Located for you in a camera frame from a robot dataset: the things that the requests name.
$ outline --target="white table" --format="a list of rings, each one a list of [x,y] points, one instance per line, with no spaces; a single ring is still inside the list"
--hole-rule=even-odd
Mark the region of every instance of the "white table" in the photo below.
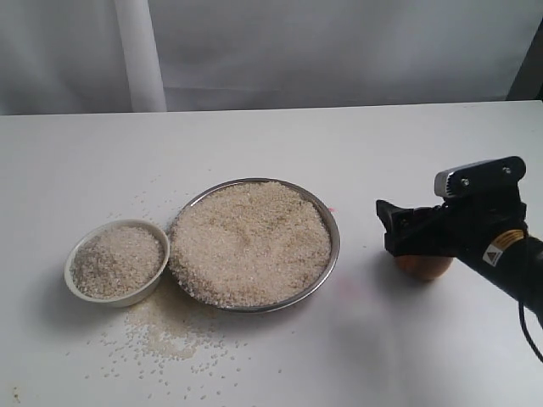
[[[541,406],[543,366],[516,304],[459,262],[413,284],[383,252],[374,214],[377,198],[438,204],[439,170],[514,154],[527,162],[523,200],[542,237],[541,102],[0,117],[0,405]],[[72,245],[115,218],[165,226],[198,192],[247,176],[291,181],[335,209],[342,247],[330,279],[295,309],[227,320],[237,361],[225,379],[191,372],[210,361],[200,348],[165,368],[170,394],[130,362],[104,378],[98,338],[121,341],[124,317],[64,287]]]

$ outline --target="rice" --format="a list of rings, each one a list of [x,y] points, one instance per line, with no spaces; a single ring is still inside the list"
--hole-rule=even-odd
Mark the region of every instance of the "rice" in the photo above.
[[[325,270],[331,242],[312,203],[278,182],[245,183],[184,209],[170,268],[190,295],[221,308],[275,304]]]
[[[142,227],[118,226],[103,231],[77,251],[72,276],[88,297],[110,299],[147,284],[164,260],[164,249]]]

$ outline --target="bowl of rice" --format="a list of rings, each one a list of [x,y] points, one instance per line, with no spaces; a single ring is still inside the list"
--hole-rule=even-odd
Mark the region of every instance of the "bowl of rice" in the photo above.
[[[283,309],[315,292],[339,256],[339,230],[315,195],[247,178],[202,192],[170,229],[169,269],[201,303],[238,313]]]
[[[117,220],[76,244],[64,280],[78,298],[127,307],[154,291],[169,257],[170,242],[162,229],[145,220]]]

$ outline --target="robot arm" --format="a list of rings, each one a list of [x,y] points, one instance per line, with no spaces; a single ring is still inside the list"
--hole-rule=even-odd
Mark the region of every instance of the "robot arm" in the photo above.
[[[386,231],[384,246],[395,257],[456,257],[516,299],[530,342],[523,307],[543,326],[543,242],[528,234],[524,222],[518,182],[525,173],[519,157],[442,171],[434,181],[442,205],[403,209],[378,200],[377,215]]]

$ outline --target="white backdrop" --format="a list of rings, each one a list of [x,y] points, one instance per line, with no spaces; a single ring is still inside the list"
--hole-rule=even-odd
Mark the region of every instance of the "white backdrop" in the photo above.
[[[500,100],[541,16],[541,0],[3,0],[0,113]]]

